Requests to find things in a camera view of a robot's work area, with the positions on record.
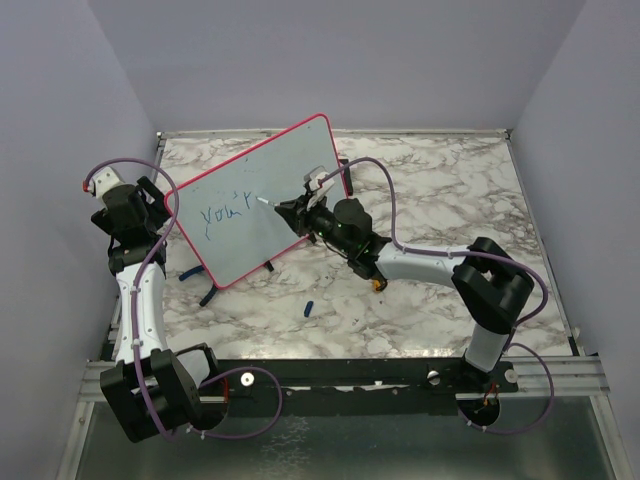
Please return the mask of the blue capped marker pen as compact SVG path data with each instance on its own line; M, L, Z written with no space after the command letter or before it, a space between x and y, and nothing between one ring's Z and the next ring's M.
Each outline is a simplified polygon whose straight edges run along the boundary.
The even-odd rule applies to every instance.
M262 198L262 197L256 197L256 200L257 200L257 201L259 201L259 202L261 202L261 203L263 203L263 204L269 205L269 206L271 206L271 207L276 207L276 206L278 206L278 203L275 203L275 202L273 202L273 201L267 200L267 199Z

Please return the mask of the pink framed whiteboard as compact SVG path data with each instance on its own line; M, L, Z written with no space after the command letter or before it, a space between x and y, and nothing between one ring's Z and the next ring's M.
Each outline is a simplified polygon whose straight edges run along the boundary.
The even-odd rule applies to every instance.
M274 211L305 192L305 177L339 166L328 117L318 113L189 179L165 196L176 226L219 289L302 241Z

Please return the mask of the blue marker cap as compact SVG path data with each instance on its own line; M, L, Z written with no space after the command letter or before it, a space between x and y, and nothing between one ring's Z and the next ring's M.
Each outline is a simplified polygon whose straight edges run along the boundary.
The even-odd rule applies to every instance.
M314 306L314 302L313 301L308 301L306 303L305 308L304 308L304 312L303 312L303 315L304 315L305 318L309 318L310 317L311 311L313 309L313 306Z

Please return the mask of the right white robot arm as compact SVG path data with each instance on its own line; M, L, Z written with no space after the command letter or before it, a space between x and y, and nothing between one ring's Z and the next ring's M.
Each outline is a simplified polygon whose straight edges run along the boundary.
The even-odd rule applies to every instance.
M534 287L531 275L494 241L479 237L460 256L443 249L424 254L417 247L399 247L373 231L371 216L355 198L329 209L325 200L314 204L302 195L274 210L296 235L323 241L357 276L375 281L379 290L390 280L456 290L475 321L459 367L461 383L481 391L494 381L495 366Z

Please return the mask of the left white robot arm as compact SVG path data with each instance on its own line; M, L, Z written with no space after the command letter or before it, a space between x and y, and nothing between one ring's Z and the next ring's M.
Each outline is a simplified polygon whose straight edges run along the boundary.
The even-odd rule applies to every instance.
M164 332L166 243L160 230L170 214L162 192L147 178L125 183L111 167L99 170L87 191L103 207L92 222L111 240L108 267L121 298L115 365L100 375L101 391L134 443L191 424L209 430L224 418L200 395L214 392L221 371L204 343L172 351Z

